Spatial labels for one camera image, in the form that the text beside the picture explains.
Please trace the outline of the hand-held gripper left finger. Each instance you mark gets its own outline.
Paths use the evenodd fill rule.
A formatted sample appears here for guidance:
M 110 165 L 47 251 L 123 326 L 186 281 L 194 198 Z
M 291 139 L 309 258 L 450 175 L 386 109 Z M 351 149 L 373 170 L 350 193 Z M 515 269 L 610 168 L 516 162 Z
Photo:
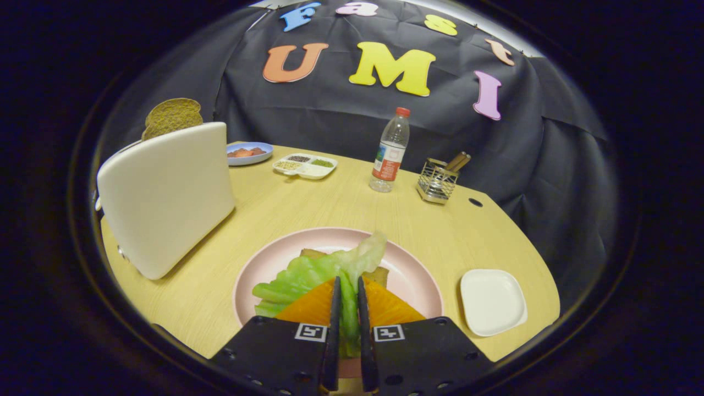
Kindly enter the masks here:
M 327 395 L 338 389 L 341 278 L 327 325 L 252 317 L 209 363 L 249 395 Z

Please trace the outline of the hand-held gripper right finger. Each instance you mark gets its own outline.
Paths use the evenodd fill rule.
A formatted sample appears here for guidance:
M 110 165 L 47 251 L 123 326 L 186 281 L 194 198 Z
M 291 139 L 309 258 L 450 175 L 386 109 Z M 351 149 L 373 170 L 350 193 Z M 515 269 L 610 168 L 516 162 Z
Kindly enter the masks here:
M 360 370 L 375 395 L 473 394 L 495 367 L 448 317 L 372 326 L 370 287 L 359 277 Z

